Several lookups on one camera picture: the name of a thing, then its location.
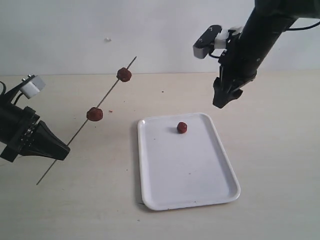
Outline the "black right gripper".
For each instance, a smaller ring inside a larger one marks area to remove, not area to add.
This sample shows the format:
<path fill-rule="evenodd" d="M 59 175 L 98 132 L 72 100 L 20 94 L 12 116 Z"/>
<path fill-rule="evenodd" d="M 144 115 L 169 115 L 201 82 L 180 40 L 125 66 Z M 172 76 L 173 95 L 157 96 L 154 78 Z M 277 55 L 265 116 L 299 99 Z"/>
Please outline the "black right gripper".
<path fill-rule="evenodd" d="M 237 100 L 243 93 L 241 88 L 257 75 L 256 53 L 253 47 L 224 49 L 218 62 L 219 76 L 213 83 L 212 104 L 222 109 L 229 102 Z"/>

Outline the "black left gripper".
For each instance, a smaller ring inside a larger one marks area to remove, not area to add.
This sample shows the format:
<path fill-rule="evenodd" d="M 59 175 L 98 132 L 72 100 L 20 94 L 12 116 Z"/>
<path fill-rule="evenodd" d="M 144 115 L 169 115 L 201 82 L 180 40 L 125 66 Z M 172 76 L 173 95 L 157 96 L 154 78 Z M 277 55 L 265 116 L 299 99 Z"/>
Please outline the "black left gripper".
<path fill-rule="evenodd" d="M 2 159 L 12 163 L 19 154 L 60 161 L 67 157 L 71 149 L 52 133 L 44 121 L 37 123 L 39 118 L 36 111 L 28 106 L 23 109 L 16 105 L 0 107 L 0 142 L 5 144 L 0 154 Z"/>

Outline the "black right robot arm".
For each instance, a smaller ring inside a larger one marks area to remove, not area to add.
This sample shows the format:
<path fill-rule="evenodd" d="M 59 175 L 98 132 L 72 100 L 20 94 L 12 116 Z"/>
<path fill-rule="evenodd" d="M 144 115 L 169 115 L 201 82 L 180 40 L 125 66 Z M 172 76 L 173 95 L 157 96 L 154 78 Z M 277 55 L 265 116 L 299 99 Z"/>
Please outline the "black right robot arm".
<path fill-rule="evenodd" d="M 319 17 L 318 0 L 256 0 L 242 32 L 231 38 L 219 57 L 212 104 L 221 109 L 237 100 L 280 35 L 299 18 Z"/>

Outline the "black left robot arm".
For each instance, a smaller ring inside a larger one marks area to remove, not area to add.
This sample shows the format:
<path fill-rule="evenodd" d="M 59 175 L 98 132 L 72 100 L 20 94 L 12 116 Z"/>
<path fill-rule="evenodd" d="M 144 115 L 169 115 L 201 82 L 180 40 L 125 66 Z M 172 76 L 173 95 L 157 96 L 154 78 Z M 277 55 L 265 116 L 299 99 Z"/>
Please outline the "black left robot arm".
<path fill-rule="evenodd" d="M 70 153 L 35 110 L 9 102 L 0 104 L 0 141 L 6 145 L 0 157 L 11 163 L 19 155 L 63 161 Z"/>

